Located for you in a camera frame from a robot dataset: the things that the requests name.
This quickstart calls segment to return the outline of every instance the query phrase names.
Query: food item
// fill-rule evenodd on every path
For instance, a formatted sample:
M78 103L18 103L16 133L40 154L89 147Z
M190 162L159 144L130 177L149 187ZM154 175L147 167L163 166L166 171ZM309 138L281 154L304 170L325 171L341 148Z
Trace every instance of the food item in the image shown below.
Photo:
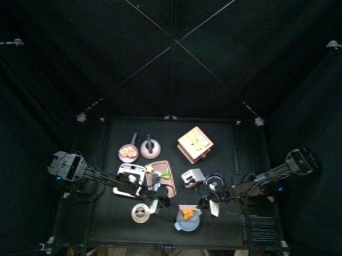
M129 156L129 148L122 148L121 151L119 151L121 155L123 157L127 157Z
M119 150L119 154L121 154L121 156L123 156L123 157L130 157L130 158L133 158L133 157L137 157L137 156L138 156L138 151L137 151L137 149L133 148L133 147L125 147L125 148L122 148L122 149Z
M137 157L137 155L138 155L138 152L137 152L135 148L130 148L129 149L129 157Z
M194 210L182 210L182 213L185 216L185 220L190 219L195 215Z

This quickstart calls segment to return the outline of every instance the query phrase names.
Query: frying pan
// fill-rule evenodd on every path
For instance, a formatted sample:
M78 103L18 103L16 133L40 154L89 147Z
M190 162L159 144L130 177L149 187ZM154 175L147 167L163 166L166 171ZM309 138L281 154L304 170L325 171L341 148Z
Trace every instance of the frying pan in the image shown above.
M133 163L133 162L138 159L138 157L139 157L139 151L138 151L138 148L135 147L135 139L137 139L137 136L138 136L138 133L135 132L135 133L134 133L133 140L131 140L131 144L123 145L123 146L121 147L121 149L119 149L118 155L119 155L121 160L122 160L125 163ZM133 156L133 157L130 157L129 155L127 155L127 156L123 156L123 155L121 154L121 152L122 152L123 149L127 149L129 152L135 152L135 153L137 153L135 156Z

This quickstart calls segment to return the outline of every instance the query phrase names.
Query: tray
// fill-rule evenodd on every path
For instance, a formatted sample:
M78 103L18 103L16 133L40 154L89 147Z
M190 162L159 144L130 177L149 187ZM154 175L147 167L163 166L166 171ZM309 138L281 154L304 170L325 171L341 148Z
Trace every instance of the tray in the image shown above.
M167 186L169 198L173 198L177 195L177 187L175 187L175 181L174 181L174 176L173 176L173 171L171 171L171 167L170 167L169 161L167 160L157 161L157 162L153 162L153 163L147 164L146 166L149 166L149 165L151 165L153 168L154 168L153 173L158 173L159 175L163 173L165 170L169 169L169 171L170 171L170 179L162 179L161 183L169 185ZM146 183L147 183L147 186L153 185L153 173L146 173Z

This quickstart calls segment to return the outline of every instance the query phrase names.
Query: pan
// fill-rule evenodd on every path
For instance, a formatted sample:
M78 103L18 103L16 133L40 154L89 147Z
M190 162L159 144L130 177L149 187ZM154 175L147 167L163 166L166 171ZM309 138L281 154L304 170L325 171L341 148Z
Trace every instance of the pan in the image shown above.
M133 163L138 157L139 157L139 151L135 147L135 139L137 139L138 133L134 133L134 137L131 140L131 144L126 144L119 149L119 158L125 163Z

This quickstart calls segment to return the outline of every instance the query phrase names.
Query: orange object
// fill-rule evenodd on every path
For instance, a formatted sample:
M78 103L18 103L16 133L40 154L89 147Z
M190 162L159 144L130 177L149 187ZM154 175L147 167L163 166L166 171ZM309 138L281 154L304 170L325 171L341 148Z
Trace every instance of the orange object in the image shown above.
M190 219L195 213L194 210L182 210L183 216L185 216L185 220Z

